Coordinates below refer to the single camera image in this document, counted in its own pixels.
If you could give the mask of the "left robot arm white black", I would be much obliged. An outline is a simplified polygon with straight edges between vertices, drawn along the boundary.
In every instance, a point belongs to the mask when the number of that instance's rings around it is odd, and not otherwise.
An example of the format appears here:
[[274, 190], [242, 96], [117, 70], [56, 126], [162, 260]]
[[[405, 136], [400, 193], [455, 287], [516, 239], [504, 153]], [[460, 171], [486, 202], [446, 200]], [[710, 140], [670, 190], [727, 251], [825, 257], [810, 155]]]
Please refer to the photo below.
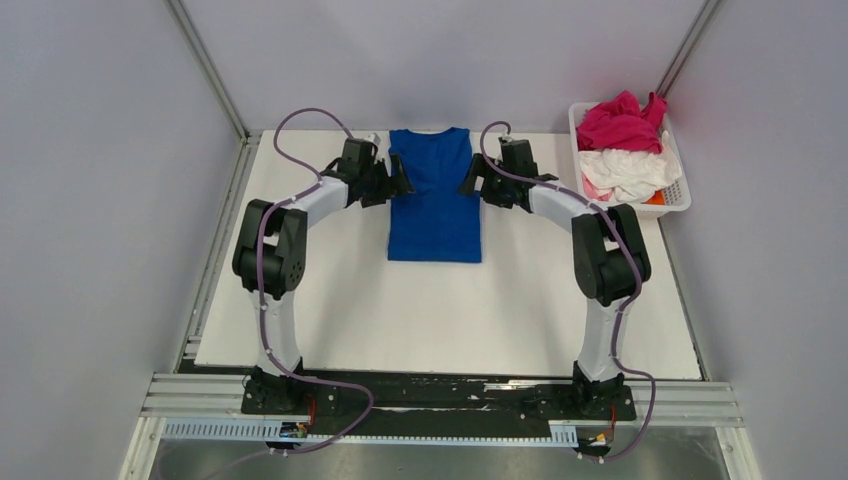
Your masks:
[[277, 202], [254, 199], [245, 208], [232, 270], [250, 295], [260, 345], [245, 385], [245, 414], [293, 414], [320, 385], [303, 375], [296, 338], [294, 296], [306, 270], [308, 231], [355, 203], [367, 208], [414, 193], [401, 155], [381, 159], [377, 147], [375, 135], [348, 138], [305, 191]]

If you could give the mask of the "blue printed t-shirt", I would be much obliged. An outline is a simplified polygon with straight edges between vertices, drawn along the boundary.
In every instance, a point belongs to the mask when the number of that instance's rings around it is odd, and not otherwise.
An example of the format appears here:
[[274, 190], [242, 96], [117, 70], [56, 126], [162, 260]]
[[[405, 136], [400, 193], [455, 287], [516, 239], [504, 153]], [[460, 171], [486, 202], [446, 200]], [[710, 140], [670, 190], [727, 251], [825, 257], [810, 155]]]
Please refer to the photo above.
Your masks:
[[387, 259], [480, 263], [480, 200], [459, 192], [472, 163], [470, 131], [397, 129], [389, 141], [414, 191], [391, 200]]

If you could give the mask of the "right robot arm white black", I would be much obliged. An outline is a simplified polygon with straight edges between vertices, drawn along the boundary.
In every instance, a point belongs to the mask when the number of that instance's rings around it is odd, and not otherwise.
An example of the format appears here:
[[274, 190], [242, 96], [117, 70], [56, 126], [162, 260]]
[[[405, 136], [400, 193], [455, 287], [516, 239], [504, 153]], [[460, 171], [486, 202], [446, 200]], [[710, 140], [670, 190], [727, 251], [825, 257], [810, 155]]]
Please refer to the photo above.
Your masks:
[[570, 383], [539, 386], [530, 403], [545, 420], [632, 420], [619, 350], [631, 304], [651, 276], [636, 213], [626, 204], [600, 207], [554, 176], [540, 174], [528, 141], [502, 137], [499, 144], [498, 161], [473, 155], [459, 193], [477, 194], [499, 208], [519, 207], [569, 233], [575, 279], [587, 300]]

